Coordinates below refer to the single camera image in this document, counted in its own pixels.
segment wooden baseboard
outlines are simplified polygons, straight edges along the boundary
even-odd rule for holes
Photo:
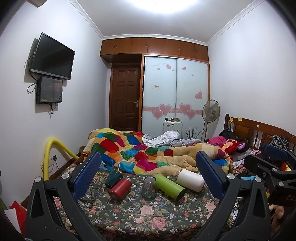
[[[77,154],[77,156],[79,157],[78,160],[82,159],[83,161],[83,155],[81,156],[80,153]],[[65,163],[65,165],[63,165],[61,168],[59,168],[54,174],[52,174],[49,179],[52,180],[52,179],[57,179],[62,173],[63,171],[68,167],[70,166],[71,164],[73,164],[74,162],[78,161],[78,160],[75,160],[74,158],[70,159],[68,162]],[[28,206],[28,201],[29,201],[29,196],[27,196],[25,198],[25,200],[23,200],[20,204],[24,207],[24,208],[27,208]]]

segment white thermos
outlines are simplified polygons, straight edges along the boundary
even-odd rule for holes
[[[202,175],[182,169],[179,171],[176,183],[193,191],[200,192],[205,181]]]

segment brown door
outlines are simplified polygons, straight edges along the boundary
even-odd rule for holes
[[[180,41],[173,39],[165,39],[165,54],[172,54],[180,56]]]
[[[195,44],[195,58],[209,61],[207,46]]]
[[[195,58],[194,43],[180,41],[181,56]]]
[[[100,55],[114,54],[115,45],[116,45],[116,39],[103,40]]]
[[[115,53],[130,53],[131,40],[131,38],[116,39]]]
[[[131,53],[147,53],[148,39],[133,38],[131,42]]]
[[[109,124],[117,131],[138,131],[140,66],[113,66]]]
[[[149,38],[148,39],[148,53],[164,53],[165,40]]]

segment red thermos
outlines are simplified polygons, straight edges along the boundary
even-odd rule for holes
[[[120,200],[124,197],[124,195],[128,192],[130,188],[131,178],[122,178],[118,183],[115,184],[114,187],[109,190],[109,194],[114,200]]]

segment sliding wardrobe door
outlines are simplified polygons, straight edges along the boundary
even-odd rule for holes
[[[196,134],[202,131],[202,108],[207,102],[207,95],[207,63],[178,59],[176,117],[183,121],[182,138],[187,139],[185,129],[189,130],[190,127],[196,130]]]
[[[175,117],[177,60],[146,57],[144,72],[142,132],[163,133],[163,121]]]

